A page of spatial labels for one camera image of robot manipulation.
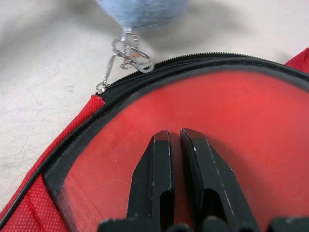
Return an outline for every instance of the white surface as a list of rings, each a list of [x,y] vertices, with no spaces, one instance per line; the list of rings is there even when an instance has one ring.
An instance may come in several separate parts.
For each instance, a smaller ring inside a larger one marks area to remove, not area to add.
[[[308,11],[308,0],[191,0],[176,24],[142,35],[143,50],[156,61],[221,51],[284,63],[309,46]],[[0,1],[0,209],[89,100],[120,33],[93,0]]]

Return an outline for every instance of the red fabric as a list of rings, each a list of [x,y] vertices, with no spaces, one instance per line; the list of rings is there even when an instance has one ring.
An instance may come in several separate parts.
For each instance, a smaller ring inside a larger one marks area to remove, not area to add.
[[[254,72],[215,72],[155,89],[119,112],[82,151],[62,202],[80,231],[124,218],[133,171],[152,135],[191,128],[233,168],[262,231],[277,216],[309,216],[308,105],[308,92]],[[180,147],[179,139],[171,142],[172,151]],[[173,162],[173,170],[182,170],[175,153]],[[175,222],[187,222],[183,176],[174,178]]]
[[[40,156],[32,169],[27,173],[22,184],[11,198],[10,202],[0,213],[0,218],[4,216],[13,201],[27,183],[35,170],[41,165],[46,157],[59,145],[59,143],[69,135],[76,127],[89,118],[95,111],[104,105],[102,98],[93,95],[90,101],[78,114],[78,116],[61,132],[61,134],[51,143],[44,153]],[[18,206],[10,220],[7,222],[3,231],[66,231],[64,223],[57,211],[52,199],[50,198],[42,176],[35,181],[28,191],[21,204]]]
[[[309,48],[288,61],[285,65],[309,73]]]

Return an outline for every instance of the red nylon fabric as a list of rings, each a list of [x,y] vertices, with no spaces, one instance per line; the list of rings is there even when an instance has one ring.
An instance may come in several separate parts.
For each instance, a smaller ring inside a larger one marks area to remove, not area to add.
[[[3,218],[13,201],[30,179],[32,174],[42,164],[46,157],[68,136],[75,128],[88,119],[95,111],[104,105],[102,98],[92,95],[89,102],[81,110],[78,116],[61,132],[61,134],[48,146],[40,156],[32,169],[27,173],[22,184],[11,198],[9,203],[0,213]],[[35,181],[21,204],[18,206],[10,220],[2,231],[67,231],[52,199],[50,198],[43,183],[42,176]]]

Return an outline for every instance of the metal zipper slider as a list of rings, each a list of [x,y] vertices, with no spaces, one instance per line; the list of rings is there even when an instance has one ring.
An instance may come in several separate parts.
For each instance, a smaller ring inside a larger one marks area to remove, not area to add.
[[[117,49],[119,43],[123,44],[123,51]],[[107,81],[111,75],[112,67],[116,57],[121,57],[124,59],[120,65],[120,68],[122,69],[128,69],[127,66],[131,65],[142,73],[148,73],[153,71],[155,68],[155,64],[153,63],[152,59],[146,53],[139,50],[138,37],[131,30],[124,32],[121,39],[114,40],[112,42],[112,50],[114,54],[108,62],[107,71],[103,81],[96,86],[97,94],[102,94],[106,91],[106,87],[108,86]]]

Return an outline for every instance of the fuzzy blue ball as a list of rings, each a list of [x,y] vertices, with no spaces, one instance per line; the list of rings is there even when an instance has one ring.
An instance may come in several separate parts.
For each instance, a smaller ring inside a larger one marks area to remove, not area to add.
[[[183,14],[189,0],[98,0],[124,29],[146,30],[164,26]]]

